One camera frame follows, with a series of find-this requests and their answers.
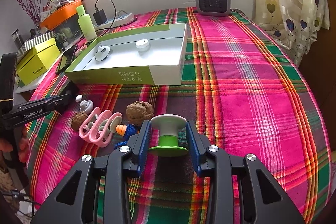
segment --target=pink plastic toy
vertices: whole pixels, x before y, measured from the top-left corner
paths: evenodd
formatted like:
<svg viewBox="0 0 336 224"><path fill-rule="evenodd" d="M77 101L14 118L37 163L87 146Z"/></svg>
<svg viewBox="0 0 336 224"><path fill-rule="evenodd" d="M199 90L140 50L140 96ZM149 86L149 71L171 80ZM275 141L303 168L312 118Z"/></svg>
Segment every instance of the pink plastic toy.
<svg viewBox="0 0 336 224"><path fill-rule="evenodd" d="M110 143L112 135L121 121L121 113L112 114L110 110L101 112L99 107L95 107L88 118L81 124L78 133L88 143L105 147Z"/></svg>
<svg viewBox="0 0 336 224"><path fill-rule="evenodd" d="M115 130L110 130L110 125L119 124L121 121L121 113L116 112L112 114L110 110L103 111L93 125L93 128L90 130L90 142L98 145L99 147L107 146L112 139L113 133L115 133Z"/></svg>
<svg viewBox="0 0 336 224"><path fill-rule="evenodd" d="M98 120L100 113L100 108L95 107L88 116L88 118L79 127L79 136L88 143L92 143L89 139L90 130L92 129L95 122Z"/></svg>

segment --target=white round object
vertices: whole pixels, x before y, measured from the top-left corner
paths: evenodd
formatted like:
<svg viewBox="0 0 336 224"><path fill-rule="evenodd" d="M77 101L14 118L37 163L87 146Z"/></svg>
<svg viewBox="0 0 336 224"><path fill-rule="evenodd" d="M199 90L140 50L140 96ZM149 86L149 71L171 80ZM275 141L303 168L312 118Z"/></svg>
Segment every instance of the white round object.
<svg viewBox="0 0 336 224"><path fill-rule="evenodd" d="M102 61L107 57L107 55L109 55L109 52L109 46L99 46L94 56L97 61Z"/></svg>
<svg viewBox="0 0 336 224"><path fill-rule="evenodd" d="M76 102L79 102L80 100L82 100L83 96L80 94L76 97Z"/></svg>
<svg viewBox="0 0 336 224"><path fill-rule="evenodd" d="M86 161L89 161L91 160L91 156L90 155L84 155L82 156L82 161L86 162Z"/></svg>
<svg viewBox="0 0 336 224"><path fill-rule="evenodd" d="M179 136L179 130L185 128L187 120L174 114L163 114L151 119L152 128L159 130L160 136Z"/></svg>
<svg viewBox="0 0 336 224"><path fill-rule="evenodd" d="M79 104L79 106L81 108L85 108L86 107L86 101L85 100L81 101L81 103Z"/></svg>
<svg viewBox="0 0 336 224"><path fill-rule="evenodd" d="M139 52L145 52L149 50L150 44L148 39L141 39L135 44L136 48L138 49Z"/></svg>
<svg viewBox="0 0 336 224"><path fill-rule="evenodd" d="M110 132L115 133L117 126L121 124L122 120L122 116L115 117L110 124Z"/></svg>

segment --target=green and white spool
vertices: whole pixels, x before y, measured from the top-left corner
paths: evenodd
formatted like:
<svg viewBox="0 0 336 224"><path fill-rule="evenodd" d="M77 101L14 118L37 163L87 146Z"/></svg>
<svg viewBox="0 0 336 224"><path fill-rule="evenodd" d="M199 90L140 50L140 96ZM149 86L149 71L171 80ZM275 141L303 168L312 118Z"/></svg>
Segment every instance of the green and white spool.
<svg viewBox="0 0 336 224"><path fill-rule="evenodd" d="M187 120L181 116L164 114L151 119L152 128L159 130L159 144L148 149L148 152L161 157L178 157L188 153L179 146L179 130L185 128Z"/></svg>

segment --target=orange tray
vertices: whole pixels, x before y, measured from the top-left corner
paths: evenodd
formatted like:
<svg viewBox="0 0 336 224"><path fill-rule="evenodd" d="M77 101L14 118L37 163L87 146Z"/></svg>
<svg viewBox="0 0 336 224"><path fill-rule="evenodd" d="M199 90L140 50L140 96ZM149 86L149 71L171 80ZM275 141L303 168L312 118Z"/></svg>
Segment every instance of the orange tray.
<svg viewBox="0 0 336 224"><path fill-rule="evenodd" d="M48 16L44 21L40 23L40 27L47 27L48 30L53 30L55 27L60 25L63 21L72 17L77 13L76 8L82 5L81 0L75 0L69 4L62 6L53 12L50 16Z"/></svg>

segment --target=bed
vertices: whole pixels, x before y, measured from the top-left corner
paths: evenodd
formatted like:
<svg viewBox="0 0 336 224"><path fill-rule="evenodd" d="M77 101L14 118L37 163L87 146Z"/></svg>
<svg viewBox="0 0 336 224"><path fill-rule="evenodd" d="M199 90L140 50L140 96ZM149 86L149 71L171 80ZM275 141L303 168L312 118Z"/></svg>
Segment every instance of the bed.
<svg viewBox="0 0 336 224"><path fill-rule="evenodd" d="M179 22L187 23L189 36L181 86L78 85L83 98L124 117L128 104L143 100L153 105L155 115L195 120L198 131L229 154L256 154L310 223L331 196L331 152L320 110L302 75L273 39L237 10L228 17L202 16L195 8L155 11L113 31ZM56 67L31 100L62 89L67 78L55 75ZM62 116L52 112L27 125L27 168L31 194L39 203L81 155L108 152L71 129L78 108L73 102ZM115 135L112 143L120 140ZM157 141L154 134L150 146ZM182 134L179 142L186 145ZM148 155L143 176L129 180L133 223L204 223L208 193L209 180L195 175L188 155ZM236 180L234 195L238 208ZM98 216L101 221L102 203Z"/></svg>

